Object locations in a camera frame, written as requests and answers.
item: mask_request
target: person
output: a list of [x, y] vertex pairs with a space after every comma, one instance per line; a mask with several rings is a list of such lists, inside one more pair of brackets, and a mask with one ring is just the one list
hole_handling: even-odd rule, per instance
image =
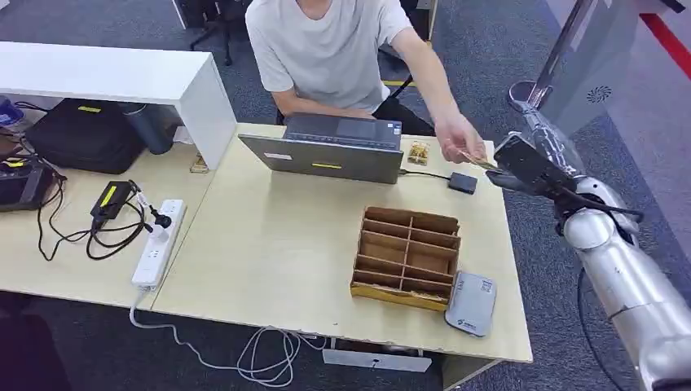
[[[486, 158], [482, 138], [451, 95], [442, 62], [399, 0], [254, 0], [245, 20], [262, 84], [283, 115], [401, 121], [405, 134], [436, 134], [449, 161]], [[377, 62], [384, 43], [410, 68], [434, 128], [389, 97]]]

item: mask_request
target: yellow tape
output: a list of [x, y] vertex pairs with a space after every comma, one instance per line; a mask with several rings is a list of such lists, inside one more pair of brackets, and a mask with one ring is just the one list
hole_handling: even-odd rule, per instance
[[80, 106], [77, 110], [82, 110], [83, 112], [101, 112], [100, 108], [88, 108], [87, 106]]
[[325, 165], [323, 163], [312, 163], [314, 167], [321, 167], [323, 169], [342, 169], [340, 165]]
[[110, 201], [112, 195], [115, 193], [115, 189], [116, 189], [115, 186], [110, 186], [110, 190], [108, 190], [108, 193], [107, 193], [106, 196], [103, 198], [103, 201], [101, 201], [101, 208], [104, 207], [104, 206], [106, 206], [106, 205], [108, 204], [108, 202]]
[[3, 163], [12, 169], [16, 169], [17, 167], [22, 167], [24, 165], [23, 161], [3, 161]]
[[[389, 86], [389, 87], [400, 87], [403, 85], [402, 81], [396, 81], [396, 80], [382, 80], [381, 82], [384, 83], [384, 86]], [[411, 84], [408, 85], [409, 87], [415, 87], [415, 82], [411, 81]]]

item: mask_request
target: white t-shirt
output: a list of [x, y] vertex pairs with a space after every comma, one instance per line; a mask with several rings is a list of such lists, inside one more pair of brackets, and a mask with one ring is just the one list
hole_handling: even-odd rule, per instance
[[254, 0], [245, 19], [266, 90], [369, 112], [389, 96], [377, 50], [411, 26], [399, 0], [332, 0], [320, 20], [296, 0]]

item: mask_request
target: electrical outlet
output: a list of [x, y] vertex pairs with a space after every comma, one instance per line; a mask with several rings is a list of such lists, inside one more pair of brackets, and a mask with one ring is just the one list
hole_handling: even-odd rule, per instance
[[140, 288], [155, 288], [158, 285], [173, 252], [186, 209], [187, 206], [182, 200], [163, 201], [158, 212], [170, 217], [172, 222], [165, 229], [161, 226], [153, 227], [154, 231], [149, 234], [137, 270], [132, 276], [133, 285]]

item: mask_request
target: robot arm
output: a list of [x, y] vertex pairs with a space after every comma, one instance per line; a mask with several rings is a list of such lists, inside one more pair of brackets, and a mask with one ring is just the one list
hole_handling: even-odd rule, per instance
[[605, 183], [585, 175], [573, 145], [526, 105], [528, 130], [497, 148], [497, 186], [554, 201], [557, 232], [578, 254], [645, 390], [691, 389], [691, 310], [636, 240], [638, 221]]

